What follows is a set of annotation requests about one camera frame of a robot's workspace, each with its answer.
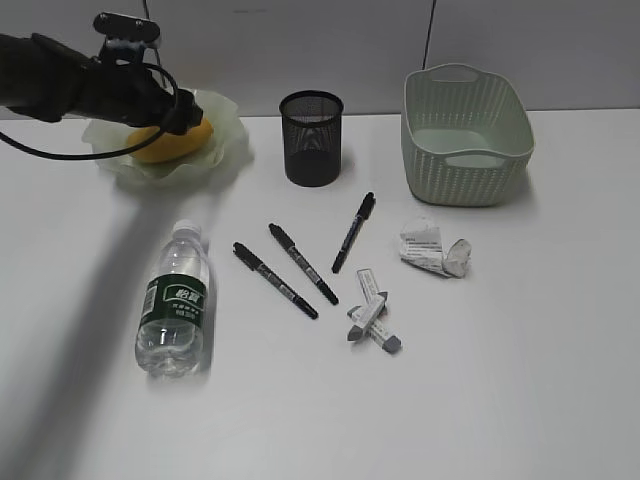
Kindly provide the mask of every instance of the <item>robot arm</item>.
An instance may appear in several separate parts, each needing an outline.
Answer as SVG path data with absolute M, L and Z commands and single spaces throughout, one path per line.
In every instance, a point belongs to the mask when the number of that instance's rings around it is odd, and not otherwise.
M 177 135 L 200 124 L 191 92 L 178 89 L 174 97 L 142 62 L 160 37 L 155 23 L 102 13 L 94 28 L 106 39 L 93 58 L 37 33 L 0 34 L 0 105 L 45 122 L 73 113 L 132 127 L 161 126 L 171 114 L 165 131 Z

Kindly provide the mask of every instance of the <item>green bottle label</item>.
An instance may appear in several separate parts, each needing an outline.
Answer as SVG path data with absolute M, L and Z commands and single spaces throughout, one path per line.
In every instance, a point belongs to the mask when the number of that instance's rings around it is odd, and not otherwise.
M 176 273 L 157 277 L 147 285 L 140 326 L 176 318 L 202 328 L 206 299 L 207 288 L 197 278 Z

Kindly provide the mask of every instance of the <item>green plastic basket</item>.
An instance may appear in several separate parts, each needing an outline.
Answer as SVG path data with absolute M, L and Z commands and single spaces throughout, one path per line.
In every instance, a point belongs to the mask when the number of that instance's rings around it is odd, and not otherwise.
M 420 200 L 500 203 L 520 180 L 533 147 L 527 113 L 504 77 L 463 64 L 407 77 L 402 154 L 409 188 Z

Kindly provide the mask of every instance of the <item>crumpled paper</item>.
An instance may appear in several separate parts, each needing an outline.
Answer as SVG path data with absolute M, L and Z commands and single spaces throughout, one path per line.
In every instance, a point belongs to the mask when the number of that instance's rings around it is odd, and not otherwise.
M 400 233 L 400 240 L 399 253 L 403 261 L 443 277 L 463 278 L 467 274 L 471 244 L 460 239 L 445 255 L 440 227 L 428 219 L 410 222 Z

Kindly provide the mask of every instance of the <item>black cable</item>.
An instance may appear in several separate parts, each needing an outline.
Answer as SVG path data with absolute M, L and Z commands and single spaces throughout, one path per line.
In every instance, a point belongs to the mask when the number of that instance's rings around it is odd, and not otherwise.
M 25 153 L 29 153 L 37 157 L 48 158 L 49 160 L 100 160 L 104 158 L 119 157 L 120 155 L 128 155 L 137 150 L 140 150 L 141 148 L 146 147 L 147 145 L 150 145 L 151 143 L 155 142 L 158 138 L 160 138 L 164 133 L 167 132 L 169 125 L 173 121 L 173 117 L 175 116 L 178 110 L 178 84 L 176 83 L 174 78 L 169 74 L 169 72 L 164 70 L 162 67 L 153 65 L 152 63 L 143 63 L 142 66 L 150 70 L 155 70 L 156 72 L 160 73 L 160 75 L 162 75 L 164 78 L 166 78 L 169 81 L 169 83 L 171 84 L 171 88 L 173 89 L 173 108 L 169 110 L 167 115 L 162 120 L 159 130 L 153 135 L 151 135 L 149 138 L 147 138 L 146 140 L 136 145 L 133 145 L 131 147 L 123 148 L 121 150 L 114 150 L 112 152 L 83 153 L 78 155 L 72 155 L 72 154 L 66 154 L 66 153 L 43 152 L 42 150 L 37 150 L 35 148 L 31 148 L 27 145 L 24 145 L 14 140 L 13 138 L 5 135 L 2 132 L 0 132 L 0 140 L 2 140 L 5 143 L 8 143 L 12 147 L 17 148 L 18 150 L 21 150 Z
M 151 14 L 149 13 L 149 5 L 147 5 L 147 0 L 142 0 L 142 9 L 144 10 L 144 16 L 147 17 L 147 20 L 151 20 Z M 160 53 L 158 53 L 158 49 L 153 48 L 153 53 L 156 56 L 156 64 L 159 67 L 162 67 L 162 63 L 160 62 Z M 167 82 L 165 82 L 164 77 L 160 77 L 160 81 L 162 82 L 163 88 L 167 88 Z
M 433 29 L 433 17 L 436 14 L 436 3 L 438 0 L 433 0 L 431 2 L 431 15 L 429 16 L 429 28 L 427 29 L 427 42 L 424 45 L 424 57 L 422 58 L 422 69 L 427 68 L 427 60 L 429 56 L 429 47 L 431 44 L 431 30 Z

